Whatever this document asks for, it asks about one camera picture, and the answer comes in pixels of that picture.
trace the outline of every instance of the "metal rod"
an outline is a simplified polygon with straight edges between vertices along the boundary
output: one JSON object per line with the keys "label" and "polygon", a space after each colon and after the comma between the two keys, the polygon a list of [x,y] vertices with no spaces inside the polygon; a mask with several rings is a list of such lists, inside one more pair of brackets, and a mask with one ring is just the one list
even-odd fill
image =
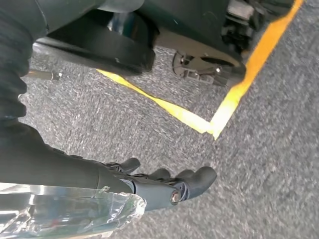
{"label": "metal rod", "polygon": [[30,69],[26,77],[38,78],[42,80],[58,80],[59,76],[55,75],[52,71],[39,71]]}

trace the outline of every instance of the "yellow floor line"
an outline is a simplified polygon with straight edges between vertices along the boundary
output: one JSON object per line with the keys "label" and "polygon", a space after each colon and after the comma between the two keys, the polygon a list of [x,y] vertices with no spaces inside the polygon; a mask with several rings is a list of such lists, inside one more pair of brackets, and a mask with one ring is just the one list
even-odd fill
{"label": "yellow floor line", "polygon": [[255,77],[262,69],[267,58],[277,45],[288,25],[293,19],[303,0],[295,0],[295,4],[286,16],[271,23],[246,63],[245,79],[232,87],[221,103],[211,120],[209,133],[217,139],[231,119],[240,99],[249,88]]}
{"label": "yellow floor line", "polygon": [[210,122],[206,121],[205,119],[180,106],[150,96],[121,76],[102,70],[98,71],[114,82],[129,87],[154,101],[169,114],[196,131],[200,133],[208,132],[212,134],[215,139],[217,139],[226,126],[231,115],[236,110],[240,100],[252,83],[253,79],[259,71],[260,71],[270,53],[276,46],[289,23],[293,20],[293,16],[302,5],[302,3],[302,0],[296,0],[294,6],[288,15],[270,24],[246,65],[247,70],[245,79],[238,85],[232,87]]}
{"label": "yellow floor line", "polygon": [[164,101],[162,99],[159,99],[159,98],[156,98],[156,97],[153,97],[150,95],[148,95],[142,90],[141,90],[140,88],[138,88],[136,86],[134,86],[129,82],[128,82],[127,80],[116,75],[116,74],[113,74],[113,73],[110,73],[110,72],[107,72],[107,71],[102,71],[102,70],[98,70],[98,72],[108,77],[114,82],[123,85],[123,86],[126,86],[129,87],[130,89],[135,90],[136,92],[138,92],[141,95],[144,95],[145,97],[147,97],[152,101],[154,101],[155,103],[158,104],[159,106],[166,110],[167,112],[169,112],[169,114],[189,126],[191,127],[196,131],[198,131],[200,133],[205,133],[207,132],[209,130],[210,130],[212,128],[212,125],[208,122],[206,121],[198,115],[196,115],[194,113],[187,111],[184,108],[182,108],[181,106],[177,106],[170,102],[167,102],[167,101]]}

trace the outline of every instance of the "transparent plastic film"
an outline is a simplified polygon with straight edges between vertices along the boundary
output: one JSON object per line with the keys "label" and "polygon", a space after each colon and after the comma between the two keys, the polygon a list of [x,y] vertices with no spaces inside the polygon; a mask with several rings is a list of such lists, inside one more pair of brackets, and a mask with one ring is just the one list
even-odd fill
{"label": "transparent plastic film", "polygon": [[144,213],[138,195],[107,189],[0,183],[0,238],[107,238]]}

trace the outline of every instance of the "robotic finger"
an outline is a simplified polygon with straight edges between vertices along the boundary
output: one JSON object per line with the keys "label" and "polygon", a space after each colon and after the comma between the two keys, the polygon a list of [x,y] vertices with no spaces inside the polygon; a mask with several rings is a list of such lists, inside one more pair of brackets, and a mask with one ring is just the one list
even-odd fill
{"label": "robotic finger", "polygon": [[[217,178],[216,172],[211,167],[202,167],[196,172],[187,169],[175,178],[163,168],[152,174],[128,174],[137,168],[138,162],[137,159],[129,159],[122,164],[107,163],[106,166],[116,178],[129,185],[135,194],[145,200],[146,211],[169,208],[202,195]],[[123,170],[123,165],[130,170]]]}

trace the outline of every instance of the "screw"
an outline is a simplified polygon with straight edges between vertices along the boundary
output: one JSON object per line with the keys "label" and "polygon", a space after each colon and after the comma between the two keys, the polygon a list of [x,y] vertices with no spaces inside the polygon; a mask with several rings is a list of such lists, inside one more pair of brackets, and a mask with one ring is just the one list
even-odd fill
{"label": "screw", "polygon": [[181,200],[181,194],[179,193],[179,191],[174,191],[172,193],[172,196],[170,198],[172,204],[176,205],[179,203],[179,200]]}

